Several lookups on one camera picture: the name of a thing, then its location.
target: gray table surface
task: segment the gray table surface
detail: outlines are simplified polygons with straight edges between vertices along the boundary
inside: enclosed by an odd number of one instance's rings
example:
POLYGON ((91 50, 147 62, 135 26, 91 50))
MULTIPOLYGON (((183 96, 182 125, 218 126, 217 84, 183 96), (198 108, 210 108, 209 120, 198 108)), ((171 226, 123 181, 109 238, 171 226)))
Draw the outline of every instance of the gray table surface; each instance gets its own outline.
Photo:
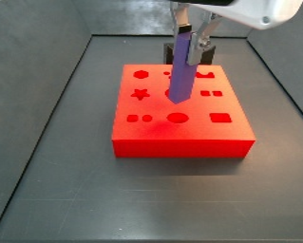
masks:
POLYGON ((303 118, 246 40, 214 39, 257 143, 246 159, 117 159, 125 64, 165 37, 95 37, 0 223, 8 240, 303 241, 303 118))

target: purple block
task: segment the purple block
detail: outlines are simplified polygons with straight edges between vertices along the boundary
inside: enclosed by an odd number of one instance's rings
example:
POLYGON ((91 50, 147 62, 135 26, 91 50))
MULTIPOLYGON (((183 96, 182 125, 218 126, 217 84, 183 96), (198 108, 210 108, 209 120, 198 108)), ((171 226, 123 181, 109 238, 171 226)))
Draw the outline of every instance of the purple block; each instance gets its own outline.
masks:
POLYGON ((190 35, 183 33, 177 36, 174 62, 171 70, 171 80, 169 87, 169 98, 174 103, 181 103, 190 98, 197 67, 198 65, 187 64, 190 50, 190 35))

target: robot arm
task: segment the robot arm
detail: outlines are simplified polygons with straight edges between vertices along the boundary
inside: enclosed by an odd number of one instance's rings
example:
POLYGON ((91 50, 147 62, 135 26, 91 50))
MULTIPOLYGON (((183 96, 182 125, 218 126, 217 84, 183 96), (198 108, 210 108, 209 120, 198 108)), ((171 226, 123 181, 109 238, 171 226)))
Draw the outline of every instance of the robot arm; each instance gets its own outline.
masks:
POLYGON ((173 0, 170 3, 174 19, 175 49, 173 75, 170 80, 169 98, 183 102, 190 98, 197 65, 201 63, 204 52, 210 50, 210 35, 216 30, 222 17, 226 17, 253 28, 274 28, 297 14, 303 0, 173 0), (197 32, 192 32, 189 20, 189 6, 194 4, 206 12, 205 22, 197 32), (178 36, 189 35, 190 42, 179 44, 178 36), (189 45, 189 51, 182 52, 181 47, 189 45))
POLYGON ((274 28, 297 14, 303 0, 236 0, 226 7, 205 5, 197 7, 257 29, 274 28))

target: red shape sorter block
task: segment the red shape sorter block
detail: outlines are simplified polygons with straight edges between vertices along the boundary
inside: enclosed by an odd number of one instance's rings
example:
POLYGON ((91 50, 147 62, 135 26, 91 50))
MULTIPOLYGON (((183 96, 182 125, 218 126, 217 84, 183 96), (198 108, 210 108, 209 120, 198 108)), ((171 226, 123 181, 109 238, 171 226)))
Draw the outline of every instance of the red shape sorter block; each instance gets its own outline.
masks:
POLYGON ((190 99, 178 104, 167 98, 170 71, 171 65, 125 66, 115 155, 244 158, 256 136, 222 67, 198 67, 190 99))

